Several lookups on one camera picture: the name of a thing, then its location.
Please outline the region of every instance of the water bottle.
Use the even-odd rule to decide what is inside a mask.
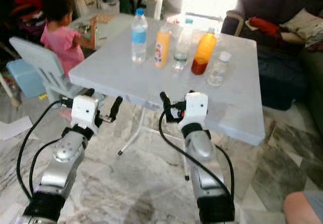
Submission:
[[[225,78],[225,74],[228,67],[228,61],[231,58],[231,54],[222,51],[219,57],[219,60],[216,61],[216,63],[213,66],[213,69],[211,70],[210,76],[207,79],[207,82],[212,86],[220,86]]]
[[[192,19],[186,19],[185,26],[178,38],[174,55],[175,63],[173,69],[175,71],[181,71],[185,68],[192,40],[192,23]]]
[[[132,62],[140,64],[146,59],[147,20],[144,9],[138,8],[131,24]]]

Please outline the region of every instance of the blue bottle cap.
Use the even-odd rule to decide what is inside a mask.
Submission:
[[[185,20],[185,24],[193,24],[193,20],[192,20],[192,19],[190,19],[190,18],[187,18],[187,19]]]
[[[142,16],[145,14],[145,10],[143,8],[136,9],[136,15]]]

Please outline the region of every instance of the girl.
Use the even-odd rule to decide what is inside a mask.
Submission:
[[[95,48],[96,18],[90,20],[91,38],[87,40],[79,32],[67,27],[72,22],[72,0],[43,0],[43,10],[47,24],[40,41],[58,56],[64,74],[68,77],[68,72],[84,60],[80,46]]]

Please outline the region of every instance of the orange bottle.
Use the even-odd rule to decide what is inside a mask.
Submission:
[[[198,44],[191,69],[193,74],[201,75],[205,72],[206,66],[208,61],[211,59],[216,44],[217,39],[214,36],[214,28],[209,28],[208,33],[200,39]]]
[[[167,24],[164,24],[158,34],[155,51],[155,66],[163,68],[167,62],[168,48],[170,47],[171,34]]]

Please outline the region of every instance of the white bottle cap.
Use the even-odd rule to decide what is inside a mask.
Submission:
[[[214,31],[215,31],[215,30],[214,30],[214,28],[212,28],[212,27],[210,27],[210,28],[207,30],[207,32],[208,32],[208,33],[211,33],[211,34],[214,34]]]
[[[220,53],[220,60],[222,62],[228,62],[230,60],[230,58],[231,58],[231,54],[228,53],[227,51],[222,51]]]

